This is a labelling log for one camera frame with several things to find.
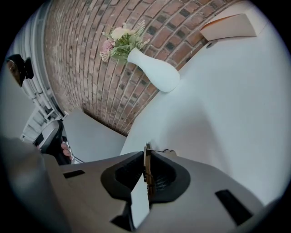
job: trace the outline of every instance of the brick wall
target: brick wall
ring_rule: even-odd
[[[102,62],[101,34],[144,19],[145,54],[178,70],[207,42],[205,22],[233,0],[55,0],[45,29],[45,62],[63,110],[82,108],[109,128],[127,135],[136,116],[157,94],[141,69]]]

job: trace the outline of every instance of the pink flower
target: pink flower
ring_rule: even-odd
[[[112,40],[105,40],[102,46],[102,52],[109,54],[110,51],[114,48],[114,41]]]

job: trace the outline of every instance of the hand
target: hand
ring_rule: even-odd
[[[72,158],[71,152],[69,151],[69,147],[67,146],[67,144],[65,144],[65,142],[62,142],[60,147],[62,147],[62,149],[63,149],[63,154],[65,156],[70,157],[70,160],[72,160],[73,158]]]

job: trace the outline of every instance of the black slot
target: black slot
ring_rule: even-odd
[[[222,205],[228,211],[237,226],[252,217],[252,214],[236,199],[229,190],[221,190],[215,193]]]
[[[44,140],[44,136],[42,133],[36,138],[36,140],[33,142],[33,144],[37,147],[41,144],[41,142]]]
[[[143,155],[134,160],[122,164],[122,166],[115,171],[115,178],[118,182],[127,186],[132,191],[137,184],[143,172]]]
[[[123,228],[127,231],[135,231],[135,226],[132,222],[131,207],[129,203],[126,203],[122,215],[116,216],[111,220],[113,224]]]
[[[67,179],[67,178],[76,177],[76,176],[79,176],[82,174],[85,174],[85,172],[83,170],[76,170],[76,171],[72,171],[72,172],[66,172],[63,175]]]
[[[156,191],[163,191],[176,179],[176,170],[155,155],[151,155],[151,174],[155,181]]]

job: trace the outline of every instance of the flower bouquet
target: flower bouquet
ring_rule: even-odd
[[[103,32],[102,34],[107,37],[102,46],[100,56],[103,61],[107,61],[109,57],[117,61],[127,61],[129,53],[137,48],[141,50],[149,41],[143,41],[141,34],[145,29],[145,20],[141,20],[137,26],[130,30],[123,23],[122,27],[111,29],[109,33]]]

